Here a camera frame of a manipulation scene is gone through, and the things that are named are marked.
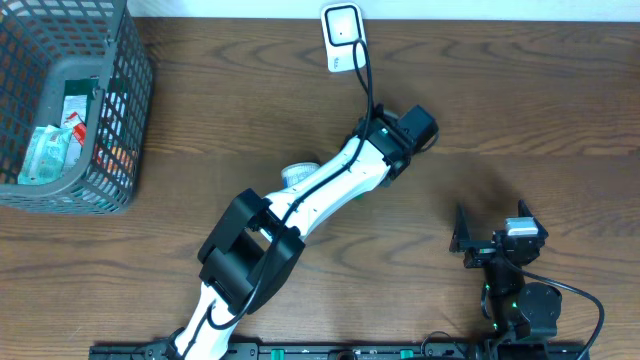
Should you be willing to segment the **white jar blue label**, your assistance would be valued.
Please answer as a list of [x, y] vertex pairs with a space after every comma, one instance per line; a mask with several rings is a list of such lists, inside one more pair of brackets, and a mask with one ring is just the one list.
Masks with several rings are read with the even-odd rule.
[[281, 178], [285, 188], [303, 181], [320, 168], [315, 162], [300, 162], [289, 165], [281, 170]]

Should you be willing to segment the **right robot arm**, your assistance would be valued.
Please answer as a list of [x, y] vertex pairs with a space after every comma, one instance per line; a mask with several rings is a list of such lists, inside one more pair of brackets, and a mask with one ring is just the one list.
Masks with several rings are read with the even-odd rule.
[[483, 316], [493, 335], [468, 347], [468, 359], [548, 359], [548, 340], [557, 335], [562, 295], [554, 286], [526, 282], [523, 267], [540, 256], [548, 232], [518, 202], [518, 214], [507, 218], [489, 240], [474, 240], [461, 206], [456, 208], [449, 251], [464, 255], [467, 269], [484, 273]]

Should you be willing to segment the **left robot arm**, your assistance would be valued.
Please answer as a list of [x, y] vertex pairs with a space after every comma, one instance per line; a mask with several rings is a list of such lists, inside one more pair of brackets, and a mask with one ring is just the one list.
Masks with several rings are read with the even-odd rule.
[[201, 295], [170, 359], [220, 359], [239, 320], [288, 280], [310, 233], [361, 194], [395, 180], [439, 128], [419, 105], [397, 117], [377, 106], [341, 151], [295, 184], [258, 195], [247, 189], [227, 207], [198, 251]]

